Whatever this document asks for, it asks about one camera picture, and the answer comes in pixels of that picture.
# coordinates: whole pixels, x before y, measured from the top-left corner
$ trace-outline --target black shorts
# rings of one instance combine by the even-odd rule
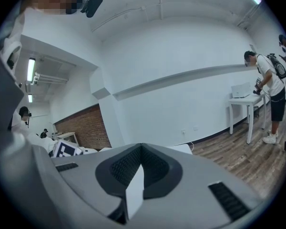
[[[271,96],[271,121],[282,121],[285,112],[285,88]]]

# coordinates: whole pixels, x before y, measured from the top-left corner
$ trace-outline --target white box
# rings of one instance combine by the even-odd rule
[[[233,98],[247,97],[250,93],[251,93],[251,87],[249,82],[246,82],[241,85],[232,86]]]

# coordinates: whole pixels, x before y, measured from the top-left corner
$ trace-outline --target baseboard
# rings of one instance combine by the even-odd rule
[[[238,126],[239,124],[241,124],[241,123],[242,123],[243,121],[245,121],[246,119],[247,119],[247,117],[245,117],[244,119],[242,119],[242,120],[240,120],[239,122],[235,123],[235,124],[233,125],[233,127]],[[220,131],[220,132],[217,132],[217,133],[215,133],[215,134],[213,134],[213,135],[210,135],[210,136],[207,136],[207,137],[204,137],[204,138],[201,138],[201,139],[198,139],[198,140],[189,142],[189,143],[185,143],[185,144],[191,145],[192,143],[193,143],[193,144],[197,144],[197,143],[200,143],[200,142],[204,142],[204,141],[207,141],[207,140],[209,140],[209,139],[211,139],[211,138],[213,138],[213,137],[216,137],[216,136],[218,136],[218,135],[220,135],[220,134],[222,134],[222,133],[225,133],[225,132],[227,132],[227,131],[230,131],[230,127],[226,128],[226,129],[224,129],[224,130],[222,130],[222,131]]]

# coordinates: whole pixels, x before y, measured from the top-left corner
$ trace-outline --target person's hair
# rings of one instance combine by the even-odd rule
[[[23,106],[19,110],[19,115],[21,116],[21,118],[24,116],[25,113],[29,113],[29,109],[26,106]]]
[[[253,51],[246,51],[244,53],[244,59],[248,62],[249,61],[249,56],[256,56],[256,53]]]
[[[280,43],[283,43],[283,39],[286,39],[286,37],[284,35],[280,34],[278,36],[278,39],[279,39]]]

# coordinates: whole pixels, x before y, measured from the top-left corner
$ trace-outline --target man in white t-shirt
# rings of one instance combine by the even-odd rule
[[[269,87],[272,128],[268,131],[269,136],[264,137],[263,141],[265,143],[275,144],[278,136],[277,129],[279,123],[283,120],[285,111],[285,85],[276,75],[276,70],[272,62],[266,56],[246,51],[244,58],[251,66],[257,66],[263,76],[263,80],[257,87],[262,89],[266,84]]]

